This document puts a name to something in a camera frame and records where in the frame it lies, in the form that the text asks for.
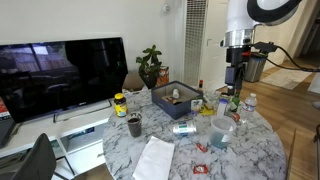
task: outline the plastic cup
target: plastic cup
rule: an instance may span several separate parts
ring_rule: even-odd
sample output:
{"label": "plastic cup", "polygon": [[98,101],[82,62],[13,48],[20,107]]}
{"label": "plastic cup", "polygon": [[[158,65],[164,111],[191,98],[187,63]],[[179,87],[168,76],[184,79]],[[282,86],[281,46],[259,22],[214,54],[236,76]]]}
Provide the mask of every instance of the plastic cup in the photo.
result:
{"label": "plastic cup", "polygon": [[129,113],[127,115],[128,127],[132,137],[139,137],[141,135],[141,114],[139,113]]}
{"label": "plastic cup", "polygon": [[211,118],[211,144],[217,148],[226,148],[236,126],[236,123],[227,116],[213,116]]}

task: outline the chair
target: chair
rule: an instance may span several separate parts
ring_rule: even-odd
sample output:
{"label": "chair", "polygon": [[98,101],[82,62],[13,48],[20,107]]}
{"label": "chair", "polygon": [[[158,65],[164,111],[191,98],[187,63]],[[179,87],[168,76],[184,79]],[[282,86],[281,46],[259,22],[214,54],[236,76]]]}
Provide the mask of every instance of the chair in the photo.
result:
{"label": "chair", "polygon": [[66,180],[67,178],[54,172],[56,165],[56,158],[48,136],[42,133],[36,140],[31,151],[28,153],[20,169],[17,172],[1,174],[0,179],[50,180],[53,175],[56,175],[59,178]]}

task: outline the white tv stand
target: white tv stand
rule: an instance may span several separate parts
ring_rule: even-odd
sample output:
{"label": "white tv stand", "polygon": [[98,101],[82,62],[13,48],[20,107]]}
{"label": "white tv stand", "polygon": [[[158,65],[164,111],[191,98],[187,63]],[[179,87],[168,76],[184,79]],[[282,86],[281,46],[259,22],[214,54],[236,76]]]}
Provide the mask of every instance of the white tv stand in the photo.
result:
{"label": "white tv stand", "polygon": [[[96,166],[105,163],[102,137],[105,124],[114,113],[113,105],[100,102],[85,106],[82,109],[59,115],[58,118],[69,119],[58,123],[53,122],[52,115],[46,118],[27,121],[22,124],[16,135],[6,147],[0,149],[0,158],[19,153],[33,147],[41,133],[46,133],[54,146],[57,160],[56,172],[72,179]],[[70,138],[70,135],[94,127],[94,132]],[[0,169],[0,173],[14,170],[18,164]]]}

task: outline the red packet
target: red packet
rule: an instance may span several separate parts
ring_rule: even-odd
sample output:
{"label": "red packet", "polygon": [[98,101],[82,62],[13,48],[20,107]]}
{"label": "red packet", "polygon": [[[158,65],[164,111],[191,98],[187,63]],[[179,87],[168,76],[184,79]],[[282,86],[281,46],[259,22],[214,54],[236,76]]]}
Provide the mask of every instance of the red packet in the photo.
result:
{"label": "red packet", "polygon": [[202,152],[207,152],[208,151],[207,148],[202,146],[200,143],[197,143],[196,145],[200,149],[200,151],[202,151]]}
{"label": "red packet", "polygon": [[205,164],[197,165],[193,168],[193,174],[207,174],[208,168]]}

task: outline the tv screen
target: tv screen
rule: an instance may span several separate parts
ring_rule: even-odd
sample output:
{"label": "tv screen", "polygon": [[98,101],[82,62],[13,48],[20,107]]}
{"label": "tv screen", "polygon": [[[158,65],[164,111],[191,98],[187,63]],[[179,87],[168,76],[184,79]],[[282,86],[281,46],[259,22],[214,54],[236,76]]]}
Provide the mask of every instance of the tv screen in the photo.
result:
{"label": "tv screen", "polygon": [[112,98],[128,73],[121,38],[1,45],[0,71],[18,123]]}

